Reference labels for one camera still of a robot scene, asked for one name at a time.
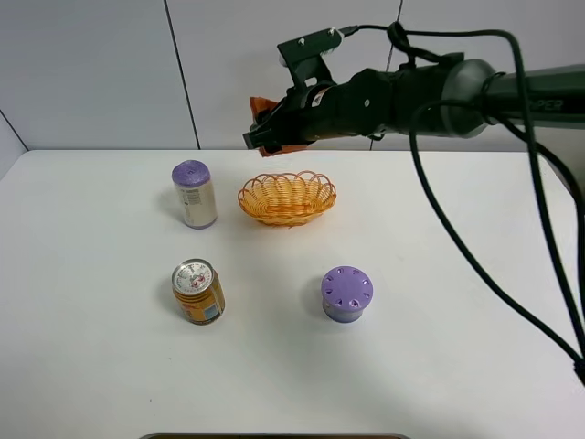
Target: orange wicker basket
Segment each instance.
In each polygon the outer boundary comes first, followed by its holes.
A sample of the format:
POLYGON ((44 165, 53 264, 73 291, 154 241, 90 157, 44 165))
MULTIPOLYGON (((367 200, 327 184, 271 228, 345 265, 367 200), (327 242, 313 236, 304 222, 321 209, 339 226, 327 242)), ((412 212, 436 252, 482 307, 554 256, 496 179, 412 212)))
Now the orange wicker basket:
POLYGON ((335 204, 335 186, 323 174, 260 174, 238 194, 239 206, 269 226, 302 226, 335 204))

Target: purple cylindrical object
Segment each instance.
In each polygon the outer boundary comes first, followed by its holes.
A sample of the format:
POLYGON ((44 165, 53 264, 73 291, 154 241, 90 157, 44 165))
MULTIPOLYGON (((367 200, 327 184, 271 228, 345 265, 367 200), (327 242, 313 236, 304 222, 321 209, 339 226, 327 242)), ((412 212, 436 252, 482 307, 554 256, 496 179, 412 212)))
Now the purple cylindrical object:
POLYGON ((209 168, 197 160, 186 160, 173 169, 173 182, 183 204, 185 224, 205 229, 218 218, 209 168))
POLYGON ((374 286, 367 274, 355 267, 335 267, 321 282, 323 309, 339 323, 360 318, 374 296, 374 286))

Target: can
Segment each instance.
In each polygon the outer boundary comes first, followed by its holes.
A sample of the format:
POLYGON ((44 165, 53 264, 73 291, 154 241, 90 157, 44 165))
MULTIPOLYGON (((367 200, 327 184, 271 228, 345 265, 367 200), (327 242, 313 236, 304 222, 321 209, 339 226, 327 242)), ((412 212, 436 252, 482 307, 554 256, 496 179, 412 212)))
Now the can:
POLYGON ((186 160, 175 166, 172 177, 183 206, 185 224, 193 229, 213 225, 218 210, 209 168, 197 160, 186 160))
POLYGON ((218 273, 203 259, 189 259, 175 268, 173 293, 185 317, 196 325, 217 320, 226 308, 218 273))
POLYGON ((372 301, 374 286, 356 267, 347 265, 330 270, 321 282, 323 310, 338 323, 358 320, 372 301))

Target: purple lid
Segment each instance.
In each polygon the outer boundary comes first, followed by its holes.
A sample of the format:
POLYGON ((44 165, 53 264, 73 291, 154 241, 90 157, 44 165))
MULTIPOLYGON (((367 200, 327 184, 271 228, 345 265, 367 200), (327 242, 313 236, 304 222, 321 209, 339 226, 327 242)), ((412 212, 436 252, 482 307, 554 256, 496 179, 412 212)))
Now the purple lid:
POLYGON ((173 181, 178 186, 197 187, 211 179, 209 168, 197 160, 186 160, 173 169, 173 181))
POLYGON ((335 267, 321 282, 323 299, 340 311, 354 313, 372 301, 374 287, 367 274, 354 267, 335 267))

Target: white can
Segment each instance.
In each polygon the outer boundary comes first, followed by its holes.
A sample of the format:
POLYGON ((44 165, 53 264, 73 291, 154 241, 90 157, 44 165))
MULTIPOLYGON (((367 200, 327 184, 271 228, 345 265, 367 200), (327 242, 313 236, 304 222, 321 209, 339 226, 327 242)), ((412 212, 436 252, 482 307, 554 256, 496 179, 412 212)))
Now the white can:
POLYGON ((197 160, 186 160, 173 169, 173 181, 181 204, 185 224, 205 229, 218 219, 216 197, 209 168, 197 160))

